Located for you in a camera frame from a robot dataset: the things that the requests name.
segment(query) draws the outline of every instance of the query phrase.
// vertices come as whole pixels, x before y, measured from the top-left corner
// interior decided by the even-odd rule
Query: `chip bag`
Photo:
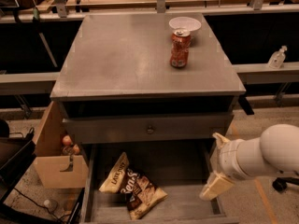
[[[127,155],[123,152],[99,190],[128,195],[127,208],[131,219],[135,220],[146,215],[167,194],[144,174],[134,172],[129,164]]]

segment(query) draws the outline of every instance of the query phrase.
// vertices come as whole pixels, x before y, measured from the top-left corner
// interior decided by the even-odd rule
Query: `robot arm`
[[[261,137],[250,140],[228,140],[214,133],[219,151],[219,172],[214,171],[200,197],[211,200],[235,181],[256,176],[299,176],[299,128],[279,124],[266,129]]]

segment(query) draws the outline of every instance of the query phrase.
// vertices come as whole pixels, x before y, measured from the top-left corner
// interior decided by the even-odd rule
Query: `floor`
[[[282,106],[278,107],[273,97],[252,97],[249,102],[255,112],[247,116],[238,106],[235,108],[234,120],[228,130],[229,139],[250,139],[261,135],[267,127],[287,123],[299,127],[299,97],[285,97]],[[38,108],[29,119],[16,110],[0,110],[0,118],[5,119],[10,131],[27,134],[31,127],[39,124],[44,109]],[[220,201],[228,217],[238,217],[241,224],[246,223],[299,223],[299,187],[288,185],[283,193],[272,188],[275,178],[258,177],[254,180],[238,182],[232,189],[220,196]],[[54,212],[56,217],[70,213],[79,189],[44,189],[36,170],[31,166],[16,186],[22,193],[40,205],[47,199],[53,199],[59,206]],[[6,200],[6,205],[14,209],[43,217],[55,219],[43,208],[37,207],[13,190]],[[0,223],[13,222],[0,218]]]

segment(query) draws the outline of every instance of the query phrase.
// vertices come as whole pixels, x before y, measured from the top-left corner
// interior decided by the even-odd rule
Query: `soda can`
[[[174,30],[171,35],[172,48],[170,64],[176,68],[182,68],[187,65],[189,46],[191,42],[190,31],[184,28]]]

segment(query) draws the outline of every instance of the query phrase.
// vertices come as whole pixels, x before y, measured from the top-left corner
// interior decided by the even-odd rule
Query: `cardboard box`
[[[45,110],[33,138],[36,144],[34,167],[45,188],[84,188],[88,166],[81,155],[74,155],[73,167],[69,168],[70,156],[62,156],[62,138],[66,135],[59,106],[51,102]]]

